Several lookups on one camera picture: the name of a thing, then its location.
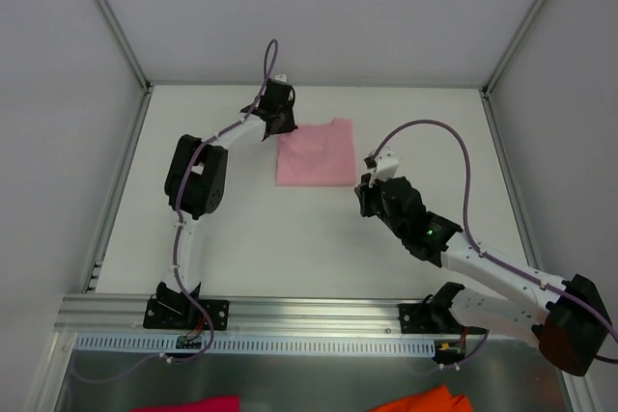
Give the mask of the pink t shirt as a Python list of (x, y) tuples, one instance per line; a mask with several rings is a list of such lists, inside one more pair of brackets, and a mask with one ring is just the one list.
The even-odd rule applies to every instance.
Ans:
[(325, 124), (302, 124), (279, 137), (277, 186), (348, 187), (355, 180), (352, 120), (335, 118)]

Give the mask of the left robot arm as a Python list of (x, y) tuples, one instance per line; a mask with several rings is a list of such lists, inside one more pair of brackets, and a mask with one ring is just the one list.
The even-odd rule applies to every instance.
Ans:
[(270, 77), (235, 121), (207, 138), (186, 134), (178, 141), (164, 184), (176, 214), (172, 263), (155, 293), (156, 303), (175, 326), (187, 328), (199, 315), (206, 217), (223, 199), (230, 149), (295, 131), (294, 105), (295, 89), (287, 77)]

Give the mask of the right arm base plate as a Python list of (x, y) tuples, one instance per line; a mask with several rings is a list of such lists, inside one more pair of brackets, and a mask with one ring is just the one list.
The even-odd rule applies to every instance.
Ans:
[(434, 296), (430, 294), (420, 302), (401, 303), (397, 306), (402, 334), (462, 335), (464, 331), (471, 335), (486, 333), (483, 328), (464, 327), (442, 303), (433, 303), (433, 299)]

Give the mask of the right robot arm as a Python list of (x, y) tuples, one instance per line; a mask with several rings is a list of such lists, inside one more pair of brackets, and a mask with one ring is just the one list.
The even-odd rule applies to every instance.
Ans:
[(516, 338), (539, 349), (558, 369), (584, 376), (609, 333), (610, 318), (596, 285), (576, 274), (547, 274), (494, 256), (464, 229), (426, 209), (404, 177), (362, 176), (354, 193), (360, 213), (378, 218), (416, 259), (462, 274), (496, 297), (448, 282), (433, 297), (428, 320), (435, 330), (469, 326)]

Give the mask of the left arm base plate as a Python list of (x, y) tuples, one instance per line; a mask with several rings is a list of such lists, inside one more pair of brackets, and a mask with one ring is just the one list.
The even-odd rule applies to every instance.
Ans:
[[(225, 331), (228, 325), (230, 302), (223, 299), (199, 299), (199, 304), (210, 316), (214, 331)], [(148, 300), (142, 326), (151, 330), (191, 330), (203, 319), (202, 313), (191, 303), (183, 313), (178, 313), (159, 304), (154, 298)]]

